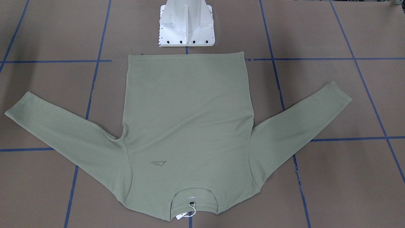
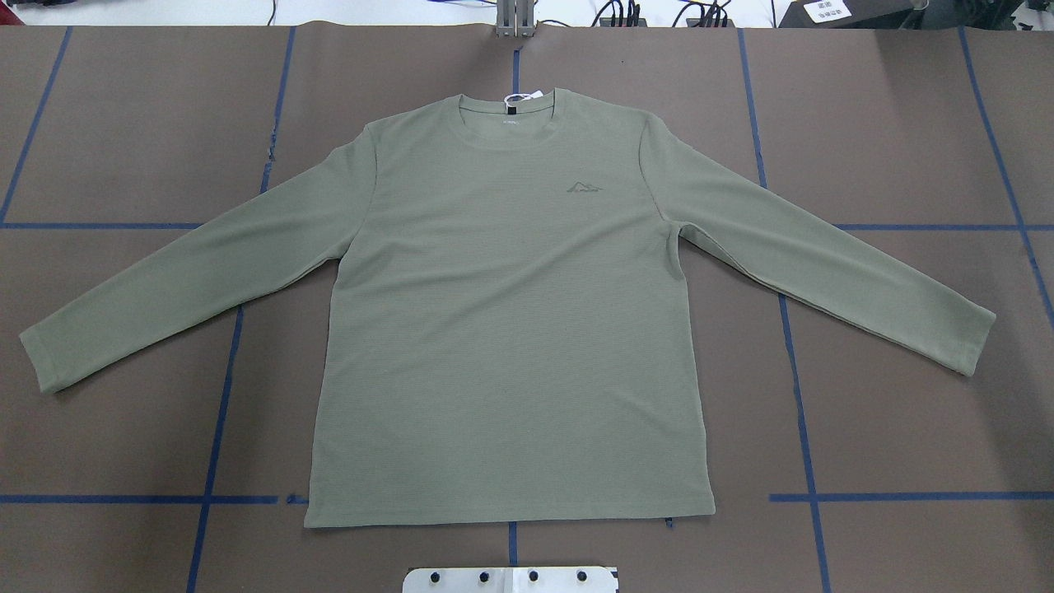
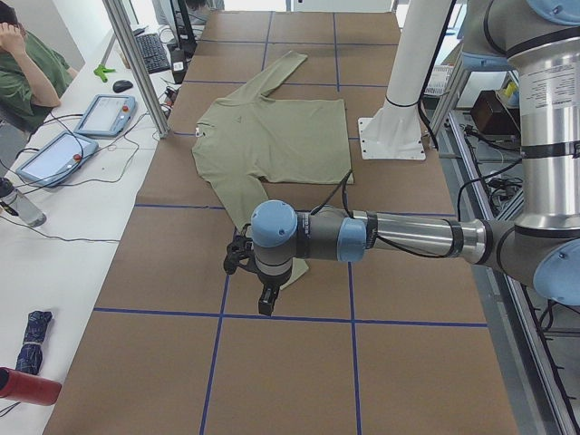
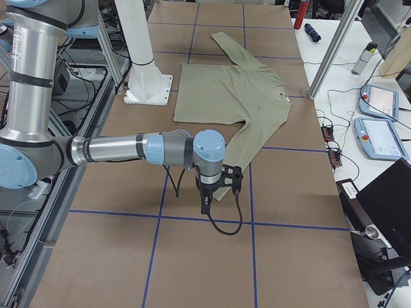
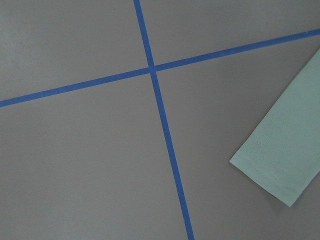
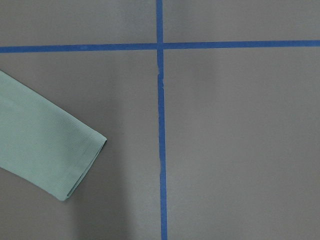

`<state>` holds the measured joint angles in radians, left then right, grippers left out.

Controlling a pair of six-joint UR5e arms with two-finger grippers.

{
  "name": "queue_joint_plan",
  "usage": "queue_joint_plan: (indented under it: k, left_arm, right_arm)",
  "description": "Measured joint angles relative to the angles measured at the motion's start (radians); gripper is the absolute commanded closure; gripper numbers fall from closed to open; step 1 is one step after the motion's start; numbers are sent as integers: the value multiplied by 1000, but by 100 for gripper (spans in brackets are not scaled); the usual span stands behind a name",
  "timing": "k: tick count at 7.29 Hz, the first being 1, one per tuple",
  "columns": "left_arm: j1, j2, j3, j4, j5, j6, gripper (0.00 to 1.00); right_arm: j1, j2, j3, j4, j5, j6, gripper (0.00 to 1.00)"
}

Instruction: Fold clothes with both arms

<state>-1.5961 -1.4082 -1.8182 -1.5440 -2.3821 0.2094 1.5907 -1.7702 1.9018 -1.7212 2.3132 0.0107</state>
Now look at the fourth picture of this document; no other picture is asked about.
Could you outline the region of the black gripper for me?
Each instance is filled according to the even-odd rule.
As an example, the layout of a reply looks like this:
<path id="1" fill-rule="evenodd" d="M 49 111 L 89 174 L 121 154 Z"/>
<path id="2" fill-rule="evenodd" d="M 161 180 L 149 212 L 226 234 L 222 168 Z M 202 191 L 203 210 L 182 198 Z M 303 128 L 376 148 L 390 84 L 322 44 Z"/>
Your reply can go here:
<path id="1" fill-rule="evenodd" d="M 200 168 L 195 166 L 196 170 L 196 187 L 200 193 L 200 201 L 202 209 L 210 209 L 213 199 L 213 193 L 216 191 L 216 184 L 207 184 L 201 181 Z"/>

